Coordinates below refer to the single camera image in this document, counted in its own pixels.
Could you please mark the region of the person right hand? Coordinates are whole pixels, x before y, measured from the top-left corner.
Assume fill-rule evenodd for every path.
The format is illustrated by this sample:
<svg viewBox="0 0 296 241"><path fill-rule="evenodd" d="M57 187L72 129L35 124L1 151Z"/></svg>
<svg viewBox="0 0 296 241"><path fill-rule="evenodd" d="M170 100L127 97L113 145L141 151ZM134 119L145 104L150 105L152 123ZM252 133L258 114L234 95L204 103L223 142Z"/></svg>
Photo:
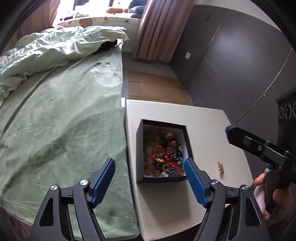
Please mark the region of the person right hand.
<svg viewBox="0 0 296 241"><path fill-rule="evenodd" d="M276 189L273 192L273 201L276 203L276 208L272 213L269 213L265 208L265 174L260 174L254 180L255 190L254 197L259 205L259 209L262 212L264 220L268 227L275 228L279 226L281 229L287 230L292 227L295 217L292 217L293 210L293 196L291 189Z"/></svg>

